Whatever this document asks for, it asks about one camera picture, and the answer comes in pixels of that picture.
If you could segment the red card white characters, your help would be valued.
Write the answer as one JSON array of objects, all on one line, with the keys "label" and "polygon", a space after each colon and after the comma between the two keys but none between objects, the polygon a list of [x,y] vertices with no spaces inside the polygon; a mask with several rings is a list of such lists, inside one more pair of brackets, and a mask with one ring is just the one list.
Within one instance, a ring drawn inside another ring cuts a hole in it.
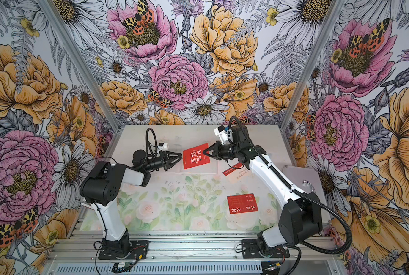
[{"label": "red card white characters", "polygon": [[185,170],[210,163],[210,157],[203,154],[209,148],[207,143],[183,151],[183,168]]}]

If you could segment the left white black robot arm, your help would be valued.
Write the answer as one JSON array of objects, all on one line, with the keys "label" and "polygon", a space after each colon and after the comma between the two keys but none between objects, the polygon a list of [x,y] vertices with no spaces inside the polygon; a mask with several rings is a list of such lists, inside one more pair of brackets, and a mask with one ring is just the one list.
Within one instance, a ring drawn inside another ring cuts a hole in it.
[{"label": "left white black robot arm", "polygon": [[81,184],[80,194],[96,212],[104,231],[101,240],[101,260],[126,259],[136,245],[129,240],[128,229],[120,218],[117,196],[124,184],[146,187],[154,171],[172,169],[183,159],[181,153],[168,151],[168,144],[150,143],[132,156],[132,166],[99,161]]}]

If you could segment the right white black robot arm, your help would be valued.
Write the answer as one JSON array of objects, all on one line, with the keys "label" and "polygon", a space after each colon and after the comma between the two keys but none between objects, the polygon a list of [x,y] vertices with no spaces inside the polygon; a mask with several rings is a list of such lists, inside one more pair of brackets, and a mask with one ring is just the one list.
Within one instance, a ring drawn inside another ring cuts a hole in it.
[{"label": "right white black robot arm", "polygon": [[253,144],[246,126],[219,126],[214,133],[219,140],[204,150],[204,155],[223,161],[236,159],[269,188],[281,208],[278,224],[258,234],[257,244],[262,254],[278,246],[295,246],[322,230],[318,196],[314,192],[307,194],[293,184],[266,151]]}]

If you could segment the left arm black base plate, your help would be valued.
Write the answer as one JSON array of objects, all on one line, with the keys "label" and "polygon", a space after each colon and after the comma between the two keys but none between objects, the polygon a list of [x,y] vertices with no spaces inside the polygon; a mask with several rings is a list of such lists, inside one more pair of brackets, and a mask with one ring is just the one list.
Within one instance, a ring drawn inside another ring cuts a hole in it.
[{"label": "left arm black base plate", "polygon": [[99,260],[141,260],[146,259],[149,241],[107,241],[102,245],[97,257]]}]

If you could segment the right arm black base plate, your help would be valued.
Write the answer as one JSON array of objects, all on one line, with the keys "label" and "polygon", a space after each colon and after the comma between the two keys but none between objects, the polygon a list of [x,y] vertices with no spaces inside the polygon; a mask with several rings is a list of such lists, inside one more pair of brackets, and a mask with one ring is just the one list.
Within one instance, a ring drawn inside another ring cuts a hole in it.
[{"label": "right arm black base plate", "polygon": [[290,257],[286,247],[282,245],[268,247],[257,239],[243,239],[241,253],[244,259],[286,259]]}]

